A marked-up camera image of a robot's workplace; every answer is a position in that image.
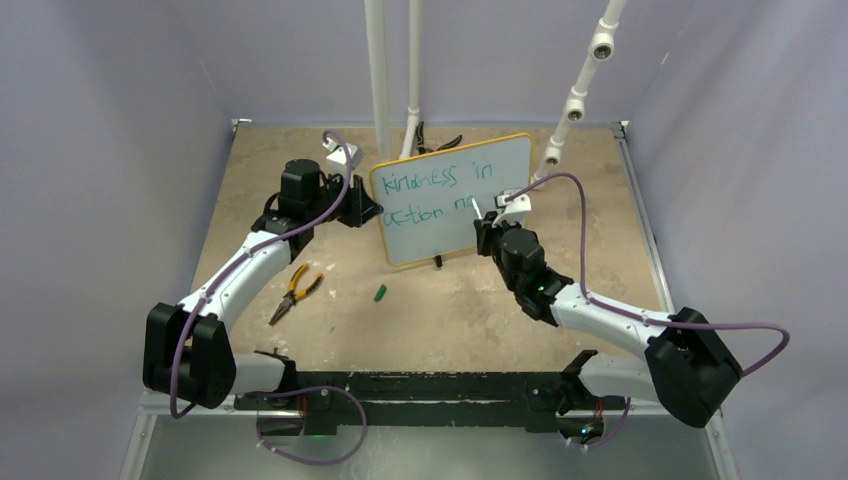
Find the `white green marker pen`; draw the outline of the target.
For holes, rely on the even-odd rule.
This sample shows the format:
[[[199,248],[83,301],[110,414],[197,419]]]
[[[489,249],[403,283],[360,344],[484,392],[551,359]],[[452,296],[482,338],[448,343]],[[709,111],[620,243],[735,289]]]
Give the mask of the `white green marker pen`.
[[[475,212],[476,218],[477,218],[477,219],[479,219],[479,220],[482,220],[482,219],[483,219],[483,215],[482,215],[481,210],[480,210],[480,208],[479,208],[479,205],[478,205],[478,203],[477,203],[477,201],[476,201],[476,198],[475,198],[474,196],[469,196],[469,199],[470,199],[470,202],[471,202],[472,207],[473,207],[473,209],[474,209],[474,212]]]

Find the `yellow framed whiteboard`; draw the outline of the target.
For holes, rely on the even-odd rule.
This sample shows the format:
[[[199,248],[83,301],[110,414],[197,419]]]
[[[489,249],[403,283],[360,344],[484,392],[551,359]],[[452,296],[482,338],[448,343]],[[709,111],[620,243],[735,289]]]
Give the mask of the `yellow framed whiteboard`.
[[[369,172],[385,256],[400,267],[476,245],[476,215],[495,196],[529,184],[534,139],[518,133],[378,164]]]

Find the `green marker cap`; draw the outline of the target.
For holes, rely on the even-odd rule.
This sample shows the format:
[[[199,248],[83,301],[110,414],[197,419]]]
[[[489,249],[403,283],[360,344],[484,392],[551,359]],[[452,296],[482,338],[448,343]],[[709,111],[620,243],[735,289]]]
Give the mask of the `green marker cap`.
[[[385,295],[386,291],[387,291],[387,286],[386,286],[385,284],[381,284],[381,285],[379,286],[379,288],[378,288],[377,292],[375,293],[374,301],[375,301],[375,302],[380,302],[380,301],[383,299],[383,297],[384,297],[384,295]]]

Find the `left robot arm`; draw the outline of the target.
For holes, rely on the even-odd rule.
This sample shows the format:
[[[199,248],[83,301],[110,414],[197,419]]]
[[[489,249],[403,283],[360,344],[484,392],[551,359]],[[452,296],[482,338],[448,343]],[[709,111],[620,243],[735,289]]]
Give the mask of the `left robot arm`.
[[[337,221],[358,228],[381,212],[361,176],[328,174],[309,159],[287,162],[279,190],[226,264],[191,295],[148,313],[143,385],[209,409],[236,394],[259,393],[275,409],[292,405],[294,361],[263,351],[236,354],[230,333],[260,291],[306,248],[316,226]]]

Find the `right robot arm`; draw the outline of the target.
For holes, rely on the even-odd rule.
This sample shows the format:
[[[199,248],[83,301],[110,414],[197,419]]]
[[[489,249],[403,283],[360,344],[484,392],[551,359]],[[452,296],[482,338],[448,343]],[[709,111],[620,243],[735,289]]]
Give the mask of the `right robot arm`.
[[[623,396],[661,404],[682,423],[702,428],[743,377],[714,327],[698,311],[640,309],[584,290],[545,260],[535,232],[496,224],[491,211],[473,222],[477,252],[493,260],[522,312],[533,320],[602,338],[636,356],[609,382]]]

